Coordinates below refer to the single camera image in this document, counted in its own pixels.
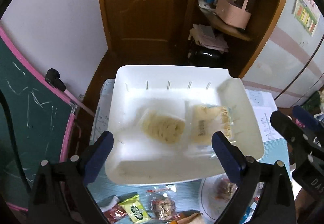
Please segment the orange white oats bar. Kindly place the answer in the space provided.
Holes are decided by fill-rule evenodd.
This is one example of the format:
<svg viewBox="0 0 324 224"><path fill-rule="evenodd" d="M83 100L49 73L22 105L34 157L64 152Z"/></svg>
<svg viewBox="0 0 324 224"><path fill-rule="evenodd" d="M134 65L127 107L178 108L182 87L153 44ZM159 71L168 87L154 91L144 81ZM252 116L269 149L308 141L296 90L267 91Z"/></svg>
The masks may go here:
<svg viewBox="0 0 324 224"><path fill-rule="evenodd" d="M170 224L205 224L203 214L201 212L195 212L189 216L179 214L175 217Z"/></svg>

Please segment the clear nut bag on plate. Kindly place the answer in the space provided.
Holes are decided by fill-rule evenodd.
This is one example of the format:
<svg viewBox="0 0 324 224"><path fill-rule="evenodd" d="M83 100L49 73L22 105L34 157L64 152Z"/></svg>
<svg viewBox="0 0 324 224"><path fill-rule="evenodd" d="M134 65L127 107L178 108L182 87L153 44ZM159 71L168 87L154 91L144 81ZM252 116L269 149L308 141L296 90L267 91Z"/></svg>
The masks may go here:
<svg viewBox="0 0 324 224"><path fill-rule="evenodd" d="M221 176L214 185L215 198L228 202L234 195L237 185L226 176Z"/></svg>

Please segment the clear-wrapped biscuit pack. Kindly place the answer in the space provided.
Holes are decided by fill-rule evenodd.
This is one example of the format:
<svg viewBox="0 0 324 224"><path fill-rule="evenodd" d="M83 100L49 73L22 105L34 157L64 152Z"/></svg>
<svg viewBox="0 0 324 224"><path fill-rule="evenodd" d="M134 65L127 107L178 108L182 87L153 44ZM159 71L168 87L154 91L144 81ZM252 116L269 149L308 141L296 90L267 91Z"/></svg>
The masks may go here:
<svg viewBox="0 0 324 224"><path fill-rule="evenodd" d="M195 144L210 145L214 133L221 131L228 140L233 139L233 121L225 106L194 105L191 138Z"/></svg>

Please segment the green wrapped snack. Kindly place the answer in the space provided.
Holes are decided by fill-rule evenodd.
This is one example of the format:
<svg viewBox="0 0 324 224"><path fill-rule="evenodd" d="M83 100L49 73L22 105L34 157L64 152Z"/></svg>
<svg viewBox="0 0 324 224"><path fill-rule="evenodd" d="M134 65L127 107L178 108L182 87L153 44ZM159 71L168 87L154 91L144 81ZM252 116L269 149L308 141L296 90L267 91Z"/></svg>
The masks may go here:
<svg viewBox="0 0 324 224"><path fill-rule="evenodd" d="M128 214L133 223L142 223L150 220L138 194L120 202L119 206Z"/></svg>

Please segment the red brown snack packet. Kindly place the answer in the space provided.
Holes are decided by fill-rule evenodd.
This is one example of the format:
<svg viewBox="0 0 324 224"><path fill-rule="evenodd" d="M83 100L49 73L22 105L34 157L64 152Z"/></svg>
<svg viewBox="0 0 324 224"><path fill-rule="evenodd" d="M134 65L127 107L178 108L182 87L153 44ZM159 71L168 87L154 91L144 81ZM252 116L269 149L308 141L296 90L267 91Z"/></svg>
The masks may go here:
<svg viewBox="0 0 324 224"><path fill-rule="evenodd" d="M127 213L123 207L119 205L119 202L120 199L117 196L114 196L107 206L100 208L109 223L116 223L127 216Z"/></svg>

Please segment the white plastic storage bin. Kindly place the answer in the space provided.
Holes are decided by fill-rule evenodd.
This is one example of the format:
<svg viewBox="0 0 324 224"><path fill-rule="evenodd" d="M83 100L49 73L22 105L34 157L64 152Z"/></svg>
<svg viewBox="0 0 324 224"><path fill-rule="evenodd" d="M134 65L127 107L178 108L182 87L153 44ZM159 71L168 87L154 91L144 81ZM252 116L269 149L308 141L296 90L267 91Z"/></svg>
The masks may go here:
<svg viewBox="0 0 324 224"><path fill-rule="evenodd" d="M215 131L222 131L244 155L264 155L247 92L226 69L121 67L108 130L114 146L105 171L119 185L168 184L222 173L211 146Z"/></svg>

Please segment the clear-wrapped yellow cracker pack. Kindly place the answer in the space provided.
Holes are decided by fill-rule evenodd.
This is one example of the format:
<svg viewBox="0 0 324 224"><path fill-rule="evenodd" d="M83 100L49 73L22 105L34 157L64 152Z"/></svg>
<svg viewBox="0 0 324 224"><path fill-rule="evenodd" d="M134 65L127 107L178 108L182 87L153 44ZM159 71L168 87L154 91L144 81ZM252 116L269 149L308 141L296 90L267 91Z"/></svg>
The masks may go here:
<svg viewBox="0 0 324 224"><path fill-rule="evenodd" d="M186 121L178 116L147 109L138 126L148 137L165 144L175 144L183 135Z"/></svg>

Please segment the clear nut snack bag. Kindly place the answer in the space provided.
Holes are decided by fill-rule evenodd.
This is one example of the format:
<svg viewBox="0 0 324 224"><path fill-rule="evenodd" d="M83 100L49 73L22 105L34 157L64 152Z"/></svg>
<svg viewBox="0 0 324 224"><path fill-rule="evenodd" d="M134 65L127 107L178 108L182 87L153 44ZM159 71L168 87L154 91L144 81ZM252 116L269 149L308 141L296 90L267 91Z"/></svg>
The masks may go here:
<svg viewBox="0 0 324 224"><path fill-rule="evenodd" d="M155 219L170 221L176 215L176 203L174 197L177 193L175 185L155 187L146 191L148 205Z"/></svg>

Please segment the black chalkboard knob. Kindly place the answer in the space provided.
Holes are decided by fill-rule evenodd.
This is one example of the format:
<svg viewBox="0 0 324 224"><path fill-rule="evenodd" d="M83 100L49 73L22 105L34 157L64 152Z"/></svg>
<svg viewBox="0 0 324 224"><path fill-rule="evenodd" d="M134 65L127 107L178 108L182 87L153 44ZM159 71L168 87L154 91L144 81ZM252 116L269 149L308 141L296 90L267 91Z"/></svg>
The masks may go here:
<svg viewBox="0 0 324 224"><path fill-rule="evenodd" d="M60 80L60 74L59 72L54 69L50 68L46 75L45 75L45 81L51 85L52 87L58 89L61 92L64 92L66 90L65 84Z"/></svg>

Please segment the folded pink cloths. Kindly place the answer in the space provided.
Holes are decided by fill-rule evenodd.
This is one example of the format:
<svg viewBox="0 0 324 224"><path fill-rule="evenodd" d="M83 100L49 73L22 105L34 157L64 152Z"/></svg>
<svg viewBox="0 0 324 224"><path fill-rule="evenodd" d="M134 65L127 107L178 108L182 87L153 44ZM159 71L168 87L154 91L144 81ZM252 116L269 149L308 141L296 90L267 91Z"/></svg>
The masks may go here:
<svg viewBox="0 0 324 224"><path fill-rule="evenodd" d="M228 52L228 44L222 34L215 35L211 26L194 24L190 29L188 41L194 41L196 45L207 49Z"/></svg>

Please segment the wooden corner shelf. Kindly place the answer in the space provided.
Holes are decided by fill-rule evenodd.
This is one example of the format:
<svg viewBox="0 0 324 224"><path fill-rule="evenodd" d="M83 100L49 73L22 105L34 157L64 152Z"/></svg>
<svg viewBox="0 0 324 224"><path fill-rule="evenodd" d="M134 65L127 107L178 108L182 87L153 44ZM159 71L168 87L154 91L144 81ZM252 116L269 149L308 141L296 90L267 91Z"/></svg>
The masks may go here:
<svg viewBox="0 0 324 224"><path fill-rule="evenodd" d="M195 0L192 23L215 40L190 41L188 62L243 78L270 38L286 0Z"/></svg>

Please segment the brown wooden door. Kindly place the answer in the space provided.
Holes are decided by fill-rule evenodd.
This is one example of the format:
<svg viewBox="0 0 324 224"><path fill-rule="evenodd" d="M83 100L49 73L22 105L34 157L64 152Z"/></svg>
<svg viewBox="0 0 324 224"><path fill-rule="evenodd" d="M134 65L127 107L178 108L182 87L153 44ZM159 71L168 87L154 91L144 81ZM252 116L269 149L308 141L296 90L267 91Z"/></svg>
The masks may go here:
<svg viewBox="0 0 324 224"><path fill-rule="evenodd" d="M191 0L99 0L108 48L117 55L174 55Z"/></svg>

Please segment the green chalkboard pink frame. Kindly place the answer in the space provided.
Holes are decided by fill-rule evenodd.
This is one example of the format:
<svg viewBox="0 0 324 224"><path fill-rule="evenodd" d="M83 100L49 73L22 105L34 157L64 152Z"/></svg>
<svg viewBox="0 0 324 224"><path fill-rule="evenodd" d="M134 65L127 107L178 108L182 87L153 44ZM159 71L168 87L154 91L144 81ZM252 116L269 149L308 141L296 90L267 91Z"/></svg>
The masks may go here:
<svg viewBox="0 0 324 224"><path fill-rule="evenodd" d="M1 113L1 195L16 210L28 208L26 186L33 186L42 160L66 161L75 118L71 100L52 88L1 30L1 92L8 103L26 180L21 179Z"/></svg>

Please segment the colourful wall poster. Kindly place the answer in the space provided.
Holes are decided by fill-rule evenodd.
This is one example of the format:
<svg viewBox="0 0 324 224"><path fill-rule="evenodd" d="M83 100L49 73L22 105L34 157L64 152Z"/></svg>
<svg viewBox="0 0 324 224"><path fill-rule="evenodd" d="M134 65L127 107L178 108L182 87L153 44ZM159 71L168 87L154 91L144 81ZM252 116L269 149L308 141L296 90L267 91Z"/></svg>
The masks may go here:
<svg viewBox="0 0 324 224"><path fill-rule="evenodd" d="M314 0L296 0L294 17L313 36L320 21L321 12Z"/></svg>

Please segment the pink handled basket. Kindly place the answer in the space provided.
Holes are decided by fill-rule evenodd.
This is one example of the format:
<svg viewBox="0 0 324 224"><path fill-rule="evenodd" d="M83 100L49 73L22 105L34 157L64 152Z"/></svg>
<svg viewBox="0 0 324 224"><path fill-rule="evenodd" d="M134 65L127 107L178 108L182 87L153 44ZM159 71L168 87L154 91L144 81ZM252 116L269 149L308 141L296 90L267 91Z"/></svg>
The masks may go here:
<svg viewBox="0 0 324 224"><path fill-rule="evenodd" d="M215 13L227 25L245 30L251 17L248 3L249 0L218 0Z"/></svg>

